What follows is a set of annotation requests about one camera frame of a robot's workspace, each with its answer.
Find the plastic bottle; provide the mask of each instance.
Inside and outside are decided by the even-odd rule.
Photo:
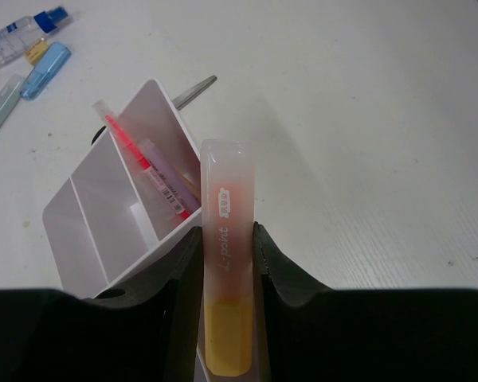
[[[26,52],[30,46],[57,28],[68,17],[63,6],[25,16],[0,30],[0,68]]]

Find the green marker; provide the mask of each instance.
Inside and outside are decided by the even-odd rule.
[[[19,93],[24,80],[23,77],[14,74],[0,92],[0,126],[18,103],[20,99]]]

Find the logo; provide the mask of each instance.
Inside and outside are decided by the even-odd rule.
[[[230,214],[230,191],[228,189],[220,188],[217,195],[217,207],[220,217],[228,219]]]

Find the dark corner object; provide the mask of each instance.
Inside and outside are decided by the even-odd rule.
[[[263,381],[478,380],[478,290],[331,290],[259,224],[253,279]],[[202,229],[93,300],[0,291],[0,380],[192,381]]]
[[[331,290],[253,242],[262,380],[478,380],[478,290]]]
[[[202,229],[96,299],[0,291],[2,380],[193,380]]]

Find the white organizer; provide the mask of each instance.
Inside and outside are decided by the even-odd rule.
[[[157,80],[147,81],[119,116],[139,142],[149,138],[172,166],[200,184],[198,150]],[[43,223],[65,291],[95,297],[165,255],[195,225],[153,192],[131,154],[108,130],[43,212]]]

